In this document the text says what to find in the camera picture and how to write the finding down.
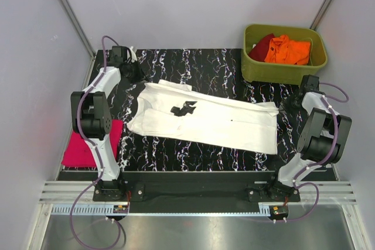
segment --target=laundry basket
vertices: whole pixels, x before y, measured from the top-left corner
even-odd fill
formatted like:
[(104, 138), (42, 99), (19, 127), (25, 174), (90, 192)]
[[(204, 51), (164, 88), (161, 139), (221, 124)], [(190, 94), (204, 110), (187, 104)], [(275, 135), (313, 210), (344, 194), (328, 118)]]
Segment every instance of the laundry basket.
[[(248, 56), (254, 44), (264, 36), (273, 33), (276, 37), (288, 35), (292, 40), (310, 41), (309, 63), (304, 66), (255, 61)], [(315, 74), (327, 63), (327, 53), (321, 36), (312, 29), (288, 26), (250, 25), (244, 32), (244, 46), (241, 52), (241, 71), (245, 80), (265, 81), (300, 85), (306, 74)]]

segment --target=orange cloth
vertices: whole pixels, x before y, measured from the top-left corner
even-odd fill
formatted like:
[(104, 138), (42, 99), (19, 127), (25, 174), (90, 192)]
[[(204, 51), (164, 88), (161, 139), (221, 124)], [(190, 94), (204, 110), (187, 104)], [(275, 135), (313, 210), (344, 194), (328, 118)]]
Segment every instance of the orange cloth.
[(278, 64), (308, 64), (310, 57), (310, 42), (290, 40), (287, 35), (270, 40), (266, 63)]

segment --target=white wall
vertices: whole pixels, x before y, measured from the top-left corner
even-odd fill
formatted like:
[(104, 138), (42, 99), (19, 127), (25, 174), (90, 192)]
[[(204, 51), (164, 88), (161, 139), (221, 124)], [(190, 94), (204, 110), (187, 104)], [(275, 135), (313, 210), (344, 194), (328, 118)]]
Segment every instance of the white wall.
[(58, 0), (1, 0), (0, 241), (21, 249), (71, 127), (89, 57)]
[(341, 85), (350, 95), (347, 104), (335, 103), (338, 111), (353, 120), (344, 155), (338, 163), (339, 172), (353, 185), (375, 246), (374, 0), (334, 0), (318, 32), (329, 55), (327, 67), (320, 73), (321, 81)]
[(323, 0), (69, 0), (94, 48), (242, 47), (251, 23), (310, 27)]

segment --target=black marble-patterned surface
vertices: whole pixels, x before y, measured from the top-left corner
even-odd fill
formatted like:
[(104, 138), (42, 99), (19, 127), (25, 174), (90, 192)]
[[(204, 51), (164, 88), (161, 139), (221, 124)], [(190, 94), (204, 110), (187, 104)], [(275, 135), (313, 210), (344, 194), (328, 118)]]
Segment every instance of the black marble-patterned surface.
[[(281, 100), (297, 89), (295, 85), (244, 81), (241, 75), (241, 49), (164, 49), (138, 50), (145, 74), (154, 83), (160, 79), (190, 84), (193, 91), (246, 102)], [(99, 51), (92, 79), (103, 66)], [(129, 122), (137, 111), (137, 96), (144, 85), (130, 85), (123, 79), (108, 97), (112, 117)], [(266, 155), (176, 139), (143, 137), (124, 126), (118, 163), (122, 171), (249, 171), (275, 170), (296, 152), (301, 114), (292, 127), (283, 113), (278, 115), (278, 154)]]

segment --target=red cloth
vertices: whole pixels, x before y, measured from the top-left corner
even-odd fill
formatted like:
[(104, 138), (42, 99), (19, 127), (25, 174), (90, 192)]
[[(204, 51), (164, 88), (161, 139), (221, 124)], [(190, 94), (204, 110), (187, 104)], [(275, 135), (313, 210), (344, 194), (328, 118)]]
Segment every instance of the red cloth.
[[(112, 120), (110, 142), (115, 159), (117, 159), (117, 147), (120, 142), (123, 126), (124, 123), (121, 120)], [(68, 147), (64, 152), (62, 165), (66, 167), (96, 167), (93, 154), (80, 134), (72, 133)]]
[(270, 48), (270, 41), (272, 38), (275, 38), (273, 33), (264, 36), (258, 44), (251, 49), (248, 56), (255, 61), (264, 61), (267, 56), (268, 49)]

